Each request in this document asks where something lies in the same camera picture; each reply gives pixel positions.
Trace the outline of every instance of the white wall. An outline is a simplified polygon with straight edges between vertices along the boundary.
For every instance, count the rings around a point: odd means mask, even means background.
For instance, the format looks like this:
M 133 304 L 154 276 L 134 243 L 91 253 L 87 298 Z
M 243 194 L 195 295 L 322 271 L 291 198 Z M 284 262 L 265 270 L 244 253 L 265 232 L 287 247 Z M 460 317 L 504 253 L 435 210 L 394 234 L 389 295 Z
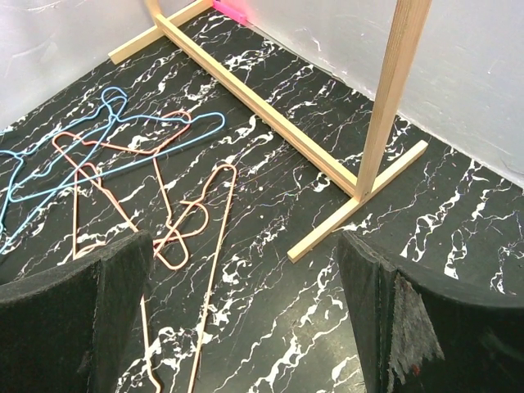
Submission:
M 226 0 L 373 98 L 395 0 Z M 435 0 L 400 114 L 524 186 L 524 3 Z
M 0 130 L 152 25 L 143 0 L 0 0 Z

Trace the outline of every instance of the pink object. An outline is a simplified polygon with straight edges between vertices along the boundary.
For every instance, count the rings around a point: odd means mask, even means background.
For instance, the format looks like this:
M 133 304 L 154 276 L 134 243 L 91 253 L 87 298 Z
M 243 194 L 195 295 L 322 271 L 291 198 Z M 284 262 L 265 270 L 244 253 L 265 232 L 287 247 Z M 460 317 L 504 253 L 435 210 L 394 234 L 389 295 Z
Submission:
M 240 23 L 241 25 L 246 25 L 247 23 L 246 14 L 232 9 L 230 6 L 227 6 L 226 4 L 223 4 L 222 2 L 213 0 L 213 8 L 216 11 L 222 12 L 224 15 L 230 17 L 231 19 L 235 20 L 236 22 Z

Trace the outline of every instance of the black object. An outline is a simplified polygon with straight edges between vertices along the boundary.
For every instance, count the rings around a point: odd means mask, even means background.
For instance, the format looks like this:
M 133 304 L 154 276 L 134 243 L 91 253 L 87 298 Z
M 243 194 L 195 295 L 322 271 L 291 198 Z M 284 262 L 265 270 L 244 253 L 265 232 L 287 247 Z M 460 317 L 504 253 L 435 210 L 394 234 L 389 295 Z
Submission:
M 433 272 L 352 233 L 341 236 L 338 264 L 368 393 L 524 391 L 521 297 Z
M 152 253 L 135 233 L 0 286 L 0 391 L 113 393 Z

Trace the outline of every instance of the wooden frame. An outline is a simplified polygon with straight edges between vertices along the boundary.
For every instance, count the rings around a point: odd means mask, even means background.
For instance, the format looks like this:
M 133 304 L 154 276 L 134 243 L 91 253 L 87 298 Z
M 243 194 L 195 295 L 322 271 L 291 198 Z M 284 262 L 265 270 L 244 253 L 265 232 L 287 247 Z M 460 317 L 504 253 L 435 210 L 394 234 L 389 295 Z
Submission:
M 339 227 L 426 150 L 427 143 L 420 141 L 377 176 L 431 0 L 397 0 L 358 177 L 178 29 L 177 26 L 211 8 L 213 0 L 196 0 L 169 18 L 163 16 L 158 0 L 145 0 L 145 3 L 155 27 L 111 52 L 110 58 L 115 64 L 158 38 L 168 37 L 351 197 L 288 251 L 293 263 Z

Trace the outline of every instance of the marble tile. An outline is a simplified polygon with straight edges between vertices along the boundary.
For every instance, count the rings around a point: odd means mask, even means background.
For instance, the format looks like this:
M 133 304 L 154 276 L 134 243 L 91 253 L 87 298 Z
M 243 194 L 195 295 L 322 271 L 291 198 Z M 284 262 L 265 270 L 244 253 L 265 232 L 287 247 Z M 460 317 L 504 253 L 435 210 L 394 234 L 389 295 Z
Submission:
M 313 140 L 358 171 L 372 110 L 366 97 L 215 11 L 183 30 Z M 184 109 L 193 115 L 221 111 L 227 118 L 226 128 L 216 136 L 160 160 L 175 216 L 182 211 L 178 201 L 196 198 L 216 165 L 232 163 L 239 171 L 196 392 L 363 392 L 335 261 L 337 234 L 297 265 L 286 256 L 347 196 L 171 42 L 161 39 L 122 65 L 108 61 L 98 66 L 4 130 L 2 147 L 24 149 L 92 113 L 100 104 L 101 91 L 109 86 L 129 95 L 126 115 Z M 75 132 L 103 124 L 104 119 L 81 124 Z M 215 125 L 213 120 L 199 121 L 181 142 Z M 172 132 L 167 124 L 134 121 L 115 129 L 111 141 L 150 148 Z M 524 277 L 522 190 L 402 119 L 395 122 L 382 168 L 420 139 L 430 143 L 423 158 L 340 230 L 362 233 L 431 267 L 435 274 L 473 282 L 487 291 L 518 293 Z M 78 149 L 75 157 L 85 152 Z M 55 156 L 52 146 L 39 149 L 20 178 L 42 170 Z M 108 170 L 136 159 L 128 153 L 100 151 L 95 160 Z M 14 160 L 0 162 L 2 199 L 14 165 Z M 56 186 L 69 172 L 69 165 L 61 162 L 50 176 L 28 183 L 20 195 Z M 192 258 L 187 267 L 173 273 L 157 262 L 149 277 L 152 362 L 165 391 L 187 390 L 227 181 L 228 174 L 221 174 L 207 198 L 210 225 L 188 240 Z M 139 228 L 158 237 L 165 233 L 166 208 L 151 164 L 109 176 L 104 185 Z M 32 200 L 10 205 L 7 235 L 37 204 Z M 96 189 L 83 187 L 79 204 L 81 246 L 129 234 L 128 225 Z M 71 259 L 72 205 L 72 190 L 66 189 L 41 209 L 23 237 L 2 255 L 0 282 Z M 193 215 L 187 230 L 201 220 Z M 165 252 L 173 263 L 182 255 L 175 244 Z M 143 352 L 138 317 L 118 392 L 155 391 L 147 379 Z

